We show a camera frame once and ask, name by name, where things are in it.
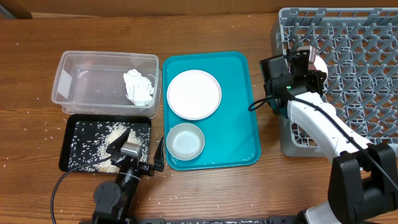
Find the grey bowl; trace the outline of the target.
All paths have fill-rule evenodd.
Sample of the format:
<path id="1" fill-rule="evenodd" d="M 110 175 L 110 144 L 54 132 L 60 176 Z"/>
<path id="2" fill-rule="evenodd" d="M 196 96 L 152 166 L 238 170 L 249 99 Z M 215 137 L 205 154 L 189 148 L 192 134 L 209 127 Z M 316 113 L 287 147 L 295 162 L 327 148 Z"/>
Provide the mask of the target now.
<path id="1" fill-rule="evenodd" d="M 205 136 L 198 126 L 192 123 L 180 123 L 169 131 L 166 147 L 174 158 L 189 161 L 202 153 Z"/>

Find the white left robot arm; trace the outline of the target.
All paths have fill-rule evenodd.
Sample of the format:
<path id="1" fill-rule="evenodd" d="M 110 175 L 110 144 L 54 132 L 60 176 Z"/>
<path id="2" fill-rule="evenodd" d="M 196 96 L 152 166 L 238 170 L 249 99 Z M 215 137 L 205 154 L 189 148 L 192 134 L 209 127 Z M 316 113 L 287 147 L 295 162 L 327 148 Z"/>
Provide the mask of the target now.
<path id="1" fill-rule="evenodd" d="M 153 176 L 156 166 L 141 161 L 142 149 L 128 141 L 130 129 L 110 143 L 106 152 L 119 171 L 115 181 L 102 182 L 94 191 L 95 210 L 91 222 L 134 223 L 128 215 L 130 205 L 143 175 Z"/>

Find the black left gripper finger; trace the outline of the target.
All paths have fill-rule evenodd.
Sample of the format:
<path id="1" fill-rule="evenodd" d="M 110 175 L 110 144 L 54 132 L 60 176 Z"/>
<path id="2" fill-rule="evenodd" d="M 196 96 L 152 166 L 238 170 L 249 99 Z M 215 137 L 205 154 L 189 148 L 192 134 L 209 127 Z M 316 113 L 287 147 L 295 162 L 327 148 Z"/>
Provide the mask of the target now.
<path id="1" fill-rule="evenodd" d="M 154 170 L 163 172 L 165 167 L 164 162 L 164 137 L 161 138 L 154 155 Z"/>
<path id="2" fill-rule="evenodd" d="M 115 152 L 121 152 L 121 148 L 123 145 L 127 142 L 128 137 L 130 135 L 131 129 L 128 128 L 126 129 L 122 135 L 120 135 L 118 138 L 116 138 L 113 142 L 111 142 L 107 148 L 106 152 L 108 154 L 114 154 Z"/>

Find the white tissue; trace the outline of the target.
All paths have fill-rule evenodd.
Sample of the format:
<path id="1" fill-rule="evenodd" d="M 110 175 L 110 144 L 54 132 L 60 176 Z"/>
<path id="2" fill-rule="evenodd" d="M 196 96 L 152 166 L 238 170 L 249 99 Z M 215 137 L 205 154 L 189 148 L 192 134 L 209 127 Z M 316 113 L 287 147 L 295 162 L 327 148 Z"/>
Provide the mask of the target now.
<path id="1" fill-rule="evenodd" d="M 153 100 L 152 82 L 136 69 L 123 74 L 126 86 L 126 98 L 136 106 L 147 106 Z"/>

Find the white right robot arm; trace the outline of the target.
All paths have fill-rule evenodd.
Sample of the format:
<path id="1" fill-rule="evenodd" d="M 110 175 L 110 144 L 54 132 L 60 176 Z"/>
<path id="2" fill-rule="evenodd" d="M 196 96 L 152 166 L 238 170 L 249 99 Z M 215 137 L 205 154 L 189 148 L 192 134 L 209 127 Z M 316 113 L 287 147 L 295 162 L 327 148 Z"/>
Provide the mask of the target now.
<path id="1" fill-rule="evenodd" d="M 266 96 L 254 100 L 239 52 L 170 57 L 163 66 L 167 160 L 176 170 L 255 163 L 261 144 L 255 111 L 298 124 L 332 164 L 328 199 L 289 223 L 362 223 L 397 209 L 397 163 L 386 143 L 373 144 L 322 100 L 328 72 L 313 47 L 260 61 Z"/>

